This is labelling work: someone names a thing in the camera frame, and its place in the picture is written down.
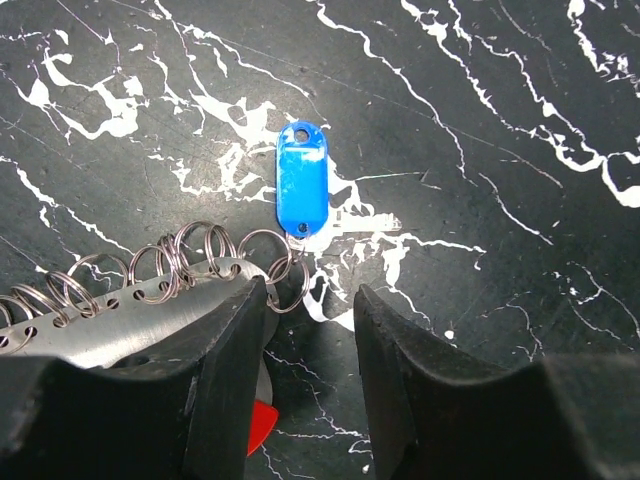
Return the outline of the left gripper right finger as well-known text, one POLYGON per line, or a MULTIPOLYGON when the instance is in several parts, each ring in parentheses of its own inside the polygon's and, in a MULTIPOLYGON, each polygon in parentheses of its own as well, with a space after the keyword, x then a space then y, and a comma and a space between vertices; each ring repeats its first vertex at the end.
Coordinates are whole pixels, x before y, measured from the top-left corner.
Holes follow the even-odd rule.
POLYGON ((506 370, 404 318, 371 288, 355 339, 380 479, 635 479, 639 358, 552 355, 506 370))

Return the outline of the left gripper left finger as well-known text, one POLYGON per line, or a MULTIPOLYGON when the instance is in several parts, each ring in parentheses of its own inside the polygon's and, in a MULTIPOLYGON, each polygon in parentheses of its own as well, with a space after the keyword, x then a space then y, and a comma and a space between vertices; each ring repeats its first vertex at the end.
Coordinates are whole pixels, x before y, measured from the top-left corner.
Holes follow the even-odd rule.
POLYGON ((265 300, 265 283, 255 277, 110 369, 3 358, 2 477, 242 478, 265 300))

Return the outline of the red and metal key holder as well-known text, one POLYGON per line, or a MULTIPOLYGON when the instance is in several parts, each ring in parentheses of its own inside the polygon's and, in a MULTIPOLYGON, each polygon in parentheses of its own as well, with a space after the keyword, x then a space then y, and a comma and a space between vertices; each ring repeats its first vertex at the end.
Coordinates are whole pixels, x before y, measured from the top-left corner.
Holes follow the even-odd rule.
MULTIPOLYGON (((26 318, 2 329, 1 361, 12 356, 54 357, 81 369, 110 369, 191 325, 255 277, 266 286, 264 349, 282 311, 276 284, 299 258, 287 247, 262 270, 248 260, 245 245, 233 244, 222 227, 207 225, 205 230, 203 262, 188 261, 184 241, 189 230, 182 229, 155 247, 154 278, 139 281, 136 264, 123 264, 122 288, 100 297, 90 295, 72 272, 49 272, 45 291, 22 284, 13 287, 1 299, 1 313, 10 317, 18 309, 26 318)), ((248 451, 256 450, 275 425, 278 413, 271 396, 261 357, 248 451)))

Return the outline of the blue key tag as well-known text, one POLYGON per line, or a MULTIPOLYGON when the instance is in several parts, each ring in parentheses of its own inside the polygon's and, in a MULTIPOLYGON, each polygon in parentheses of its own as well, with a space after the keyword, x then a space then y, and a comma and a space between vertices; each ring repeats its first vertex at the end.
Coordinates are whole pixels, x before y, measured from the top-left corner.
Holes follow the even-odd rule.
POLYGON ((276 216, 291 236, 314 235, 328 220, 328 152, 325 134, 310 122, 292 122, 278 136, 276 216))

